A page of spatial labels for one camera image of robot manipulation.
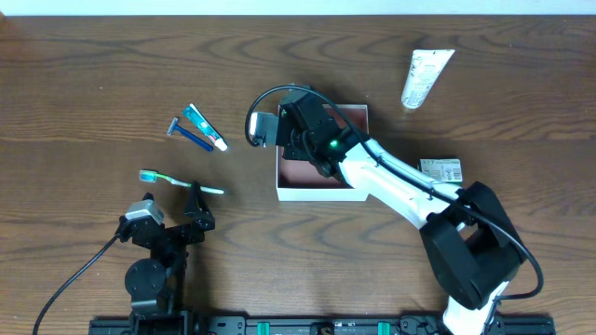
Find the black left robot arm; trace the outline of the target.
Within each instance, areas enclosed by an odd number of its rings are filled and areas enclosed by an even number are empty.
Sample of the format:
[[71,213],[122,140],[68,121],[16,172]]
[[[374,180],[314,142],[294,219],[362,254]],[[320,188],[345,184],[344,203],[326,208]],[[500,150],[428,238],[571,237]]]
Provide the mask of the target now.
[[152,194],[120,217],[116,236],[122,242],[146,248],[150,256],[134,262],[125,275],[125,287],[135,315],[172,315],[180,306],[187,266],[186,247],[201,243],[215,228],[215,219],[201,190],[193,182],[184,208],[188,223],[166,227],[164,213]]

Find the green white soap box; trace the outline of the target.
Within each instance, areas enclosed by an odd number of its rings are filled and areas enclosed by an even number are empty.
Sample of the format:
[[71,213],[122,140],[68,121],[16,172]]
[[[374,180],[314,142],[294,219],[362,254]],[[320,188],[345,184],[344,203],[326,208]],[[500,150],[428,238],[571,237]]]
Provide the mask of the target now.
[[461,161],[457,158],[420,159],[418,169],[434,180],[455,184],[463,184]]

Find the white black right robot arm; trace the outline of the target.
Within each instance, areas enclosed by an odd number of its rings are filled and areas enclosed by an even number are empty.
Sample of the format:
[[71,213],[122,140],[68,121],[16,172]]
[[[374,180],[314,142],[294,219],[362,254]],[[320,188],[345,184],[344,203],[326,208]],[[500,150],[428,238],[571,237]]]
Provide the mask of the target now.
[[292,87],[279,105],[277,145],[372,195],[419,232],[434,276],[449,296],[442,323],[453,334],[484,334],[519,268],[531,260],[495,193],[437,181],[389,154],[327,97]]

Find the white lotion tube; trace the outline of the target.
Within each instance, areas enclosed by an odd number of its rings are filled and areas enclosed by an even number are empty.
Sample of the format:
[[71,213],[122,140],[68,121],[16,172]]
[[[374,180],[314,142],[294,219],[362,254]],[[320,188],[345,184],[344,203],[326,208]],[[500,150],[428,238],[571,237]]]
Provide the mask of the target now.
[[455,53],[454,49],[416,49],[401,95],[402,105],[409,110],[419,108],[442,70]]

